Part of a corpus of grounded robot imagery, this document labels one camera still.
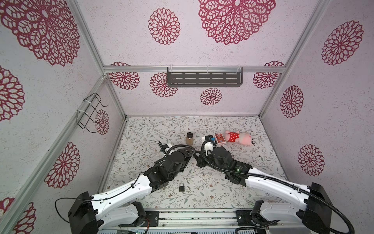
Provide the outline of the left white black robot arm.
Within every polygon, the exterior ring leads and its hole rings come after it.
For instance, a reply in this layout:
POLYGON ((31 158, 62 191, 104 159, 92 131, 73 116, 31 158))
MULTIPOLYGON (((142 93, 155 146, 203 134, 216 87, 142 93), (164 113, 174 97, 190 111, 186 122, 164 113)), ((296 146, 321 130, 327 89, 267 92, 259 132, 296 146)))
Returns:
POLYGON ((94 195, 84 192, 73 198, 74 203, 66 220, 71 232, 96 234, 111 226, 141 225, 147 213, 138 198, 168 186, 184 171, 196 152, 194 147, 185 144, 161 145, 161 149, 165 156, 153 167, 139 173, 135 180, 107 192, 94 195))

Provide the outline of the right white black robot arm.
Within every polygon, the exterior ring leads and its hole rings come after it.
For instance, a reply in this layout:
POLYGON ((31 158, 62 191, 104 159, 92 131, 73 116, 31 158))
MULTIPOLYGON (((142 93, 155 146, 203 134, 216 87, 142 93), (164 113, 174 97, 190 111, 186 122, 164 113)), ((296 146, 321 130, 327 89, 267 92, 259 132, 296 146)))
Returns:
POLYGON ((201 150, 194 157, 198 167, 208 166, 223 173, 225 179, 234 184, 265 191, 289 203, 289 207, 276 208, 262 200, 256 201, 250 212, 253 225, 248 229, 265 229, 288 221, 302 224, 317 234, 338 234, 339 231, 331 227, 335 213, 346 224, 347 233, 355 233, 350 220, 332 204, 323 186, 317 183, 307 186, 289 182, 237 161, 213 136, 202 137, 201 150))

